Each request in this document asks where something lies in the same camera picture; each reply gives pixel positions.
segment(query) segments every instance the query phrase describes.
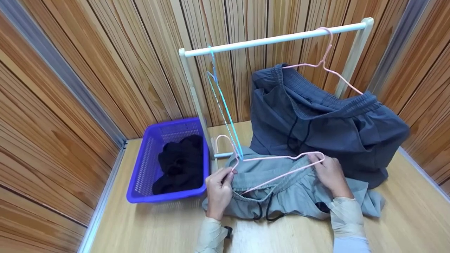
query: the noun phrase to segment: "person's left hand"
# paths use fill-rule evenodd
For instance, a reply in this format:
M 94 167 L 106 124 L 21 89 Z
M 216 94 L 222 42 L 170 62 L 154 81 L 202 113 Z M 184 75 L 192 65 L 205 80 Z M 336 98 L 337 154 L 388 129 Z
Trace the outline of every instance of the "person's left hand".
M 237 171 L 231 172 L 231 167 L 221 168 L 206 178 L 208 192 L 208 209 L 206 217 L 220 221 L 225 208 L 231 201 L 231 181 Z

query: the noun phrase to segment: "plastic basket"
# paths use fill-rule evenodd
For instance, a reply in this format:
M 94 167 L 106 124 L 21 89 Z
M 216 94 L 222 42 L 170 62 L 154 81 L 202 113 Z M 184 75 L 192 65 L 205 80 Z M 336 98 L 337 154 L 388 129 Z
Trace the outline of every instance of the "plastic basket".
M 194 134 L 203 136 L 203 185 L 198 189 L 153 195 L 153 183 L 163 175 L 158 154 L 162 152 L 164 145 L 171 141 L 179 142 Z M 147 127 L 128 185 L 126 199 L 130 203 L 155 203 L 201 195 L 206 190 L 204 179 L 209 175 L 208 155 L 208 145 L 199 118 L 174 120 Z

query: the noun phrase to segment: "wire hanger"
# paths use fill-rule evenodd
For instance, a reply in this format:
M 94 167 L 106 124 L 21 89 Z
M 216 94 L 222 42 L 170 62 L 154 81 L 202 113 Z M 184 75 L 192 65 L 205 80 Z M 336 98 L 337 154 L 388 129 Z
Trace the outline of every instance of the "wire hanger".
M 238 153 L 236 152 L 236 148 L 235 148 L 235 146 L 233 145 L 233 143 L 231 142 L 231 139 L 230 139 L 228 136 L 226 136 L 226 135 L 219 135 L 219 136 L 217 136 L 217 138 L 216 138 L 216 151 L 217 151 L 217 152 L 219 152 L 219 151 L 218 151 L 218 147 L 217 147 L 217 141 L 219 140 L 220 137 L 225 137 L 225 138 L 227 138 L 228 141 L 229 141 L 229 143 L 230 143 L 230 145 L 231 145 L 231 147 L 233 148 L 234 155 L 235 155 L 235 158 L 236 158 L 236 164 L 231 168 L 231 171 L 233 171 L 233 170 L 236 168 L 236 166 L 239 164 Z M 292 157 L 292 156 L 288 156 L 288 155 L 282 155 L 282 156 L 267 156 L 267 157 L 258 157 L 258 158 L 244 159 L 243 156 L 242 156 L 242 161 L 243 161 L 243 162 L 247 162 L 247 161 L 258 161 L 258 160 L 267 160 L 267 159 L 279 159 L 279 158 L 289 158 L 289 159 L 292 159 L 292 160 L 297 160 L 297 159 L 299 159 L 301 156 L 307 155 L 307 154 L 320 154 L 320 155 L 322 155 L 323 158 L 320 159 L 320 160 L 317 161 L 317 162 L 310 163 L 310 164 L 308 164 L 308 165 L 306 165 L 306 166 L 300 167 L 300 168 L 298 168 L 298 169 L 295 169 L 295 170 L 293 170 L 293 171 L 289 171 L 289 172 L 284 173 L 284 174 L 282 174 L 282 175 L 280 175 L 280 176 L 277 176 L 277 177 L 275 177 L 275 178 L 273 178 L 273 179 L 270 179 L 269 181 L 266 181 L 266 182 L 264 182 L 264 183 L 262 183 L 262 184 L 260 184 L 260 185 L 258 185 L 258 186 L 255 186 L 255 187 L 253 187 L 253 188 L 251 188 L 251 189 L 249 189 L 249 190 L 243 192 L 242 194 L 245 194 L 245 193 L 251 192 L 251 191 L 253 191 L 253 190 L 256 190 L 256 189 L 258 189 L 258 188 L 261 187 L 261 186 L 267 185 L 267 184 L 270 183 L 270 182 L 273 182 L 273 181 L 275 181 L 275 180 L 277 180 L 277 179 L 280 179 L 280 178 L 282 178 L 282 177 L 284 177 L 284 176 L 287 176 L 287 175 L 289 175 L 289 174 L 292 174 L 292 173 L 294 173 L 294 172 L 297 172 L 297 171 L 306 169 L 306 168 L 308 168 L 308 167 L 311 167 L 311 166 L 313 166 L 313 165 L 316 165 L 316 164 L 318 164 L 318 163 L 321 163 L 321 162 L 323 162 L 323 161 L 325 160 L 325 155 L 324 155 L 322 152 L 319 152 L 319 151 L 313 151 L 313 152 L 305 152 L 305 153 L 301 153 L 301 154 L 299 154 L 299 155 L 296 156 L 296 157 Z
M 359 90 L 356 89 L 354 86 L 352 86 L 349 82 L 347 82 L 347 80 L 345 80 L 345 78 L 343 78 L 339 73 L 337 73 L 337 72 L 335 72 L 335 71 L 333 71 L 333 70 L 327 69 L 327 68 L 325 67 L 325 59 L 327 58 L 328 52 L 330 52 L 330 49 L 331 49 L 331 47 L 333 46 L 333 45 L 332 45 L 332 42 L 333 42 L 333 33 L 331 32 L 330 29 L 328 29 L 328 28 L 326 28 L 326 27 L 319 27 L 319 28 L 317 28 L 316 30 L 319 30 L 319 29 L 326 30 L 326 31 L 330 34 L 330 43 L 328 44 L 327 50 L 325 51 L 325 54 L 324 54 L 323 58 L 319 61 L 319 63 L 317 63 L 317 65 L 312 65 L 312 64 L 308 64 L 308 63 L 301 63 L 301 64 L 297 64 L 297 65 L 292 65 L 292 66 L 286 66 L 286 67 L 283 67 L 283 68 L 295 68 L 295 67 L 299 67 L 299 66 L 309 66 L 309 67 L 315 67 L 315 68 L 317 68 L 318 66 L 322 65 L 322 67 L 324 68 L 324 70 L 326 70 L 327 72 L 330 72 L 330 73 L 332 73 L 332 74 L 337 75 L 337 76 L 338 76 L 341 80 L 343 80 L 350 88 L 352 88 L 354 91 L 356 91 L 357 93 L 359 93 L 360 95 L 362 95 L 363 93 L 362 93 L 361 91 L 359 91 Z
M 212 51 L 211 46 L 208 45 L 208 47 L 209 47 L 209 50 L 211 52 L 211 63 L 212 63 L 212 72 L 213 72 L 213 74 L 211 74 L 211 72 L 206 71 L 207 77 L 208 77 L 208 81 L 209 81 L 209 85 L 211 86 L 212 93 L 214 94 L 214 97 L 216 99 L 217 106 L 219 107 L 220 114 L 222 115 L 222 119 L 224 120 L 224 124 L 226 126 L 226 129 L 228 130 L 228 133 L 229 133 L 229 135 L 231 137 L 231 140 L 230 140 L 230 142 L 232 142 L 231 145 L 237 146 L 238 150 L 239 150 L 239 156 L 243 157 L 244 154 L 242 152 L 241 144 L 239 143 L 238 134 L 236 133 L 236 129 L 234 128 L 234 124 L 233 124 L 233 120 L 231 119 L 230 111 L 228 110 L 228 106 L 226 105 L 225 97 L 224 97 L 224 95 L 222 93 L 221 87 L 219 86 L 219 81 L 217 80 L 216 58 L 214 57 L 214 52 Z M 219 103 L 219 100 L 217 99 L 217 95 L 216 95 L 216 92 L 214 91 L 214 87 L 212 86 L 211 78 L 215 82 L 216 87 L 217 87 L 217 89 L 219 91 L 220 97 L 222 98 L 222 102 L 224 103 L 224 107 L 225 107 L 225 110 L 226 110 L 227 115 L 228 115 L 229 123 L 231 125 L 231 128 L 233 129 L 234 136 L 236 137 L 236 142 L 234 141 L 233 135 L 231 134 L 231 131 L 230 131 L 230 128 L 228 127 L 228 124 L 226 123 L 225 115 L 224 115 L 224 113 L 222 111 L 221 104 Z

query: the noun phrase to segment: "white sleeve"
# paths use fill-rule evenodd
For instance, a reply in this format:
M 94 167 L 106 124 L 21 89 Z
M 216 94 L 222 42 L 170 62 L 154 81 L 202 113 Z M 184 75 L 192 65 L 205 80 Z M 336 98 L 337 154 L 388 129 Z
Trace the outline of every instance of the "white sleeve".
M 198 235 L 195 253 L 223 253 L 228 230 L 220 221 L 205 217 Z
M 370 253 L 361 206 L 355 199 L 337 197 L 331 203 L 334 253 Z

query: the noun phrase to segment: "elastic waistband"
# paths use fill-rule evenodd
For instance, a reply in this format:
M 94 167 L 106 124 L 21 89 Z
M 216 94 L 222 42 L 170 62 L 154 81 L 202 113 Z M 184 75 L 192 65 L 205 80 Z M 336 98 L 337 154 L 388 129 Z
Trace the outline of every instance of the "elastic waistband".
M 300 117 L 304 116 L 305 119 L 316 117 L 353 117 L 376 110 L 382 106 L 369 91 L 366 91 L 363 95 L 339 99 L 306 80 L 295 68 L 283 69 L 284 66 L 288 65 L 286 63 L 277 64 L 272 68 L 271 72 L 277 82 L 284 87 L 293 103 L 294 110 Z M 289 93 L 297 94 L 310 103 L 326 106 L 331 109 L 331 112 L 318 115 L 317 110 L 308 110 L 307 106 L 302 105 L 299 101 L 295 101 Z
M 276 194 L 280 191 L 283 191 L 286 188 L 290 187 L 295 182 L 297 182 L 298 180 L 300 180 L 300 178 L 307 175 L 308 173 L 313 173 L 312 168 L 307 167 L 304 170 L 284 176 L 257 189 L 257 190 L 270 189 L 267 196 L 262 199 L 246 198 L 242 196 L 239 192 L 244 192 L 279 175 L 306 166 L 308 164 L 309 164 L 308 157 L 302 157 L 297 161 L 295 161 L 294 163 L 292 163 L 291 167 L 274 168 L 273 170 L 263 172 L 238 173 L 233 178 L 233 198 L 240 199 L 243 201 L 263 202 L 269 197 L 271 193 Z

